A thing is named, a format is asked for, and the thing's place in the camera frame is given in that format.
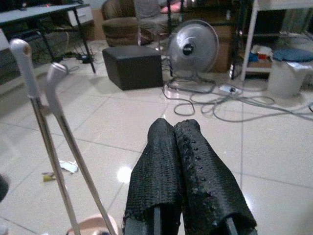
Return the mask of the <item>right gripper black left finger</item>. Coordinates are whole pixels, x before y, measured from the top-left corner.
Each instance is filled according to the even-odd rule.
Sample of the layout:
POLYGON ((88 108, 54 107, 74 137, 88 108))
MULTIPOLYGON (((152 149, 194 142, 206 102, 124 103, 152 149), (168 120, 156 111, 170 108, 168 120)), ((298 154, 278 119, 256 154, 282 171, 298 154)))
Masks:
POLYGON ((182 179, 174 128, 156 119, 134 166, 123 216, 124 235, 176 235, 179 231, 182 179))

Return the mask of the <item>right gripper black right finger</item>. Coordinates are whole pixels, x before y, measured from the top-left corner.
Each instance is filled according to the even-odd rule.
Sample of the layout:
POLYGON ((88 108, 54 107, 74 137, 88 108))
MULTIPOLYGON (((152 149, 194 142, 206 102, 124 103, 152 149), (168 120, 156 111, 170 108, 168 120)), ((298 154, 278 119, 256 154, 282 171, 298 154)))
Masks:
POLYGON ((257 222, 229 168, 202 135, 198 122, 174 126, 184 182, 187 235, 255 235, 257 222))

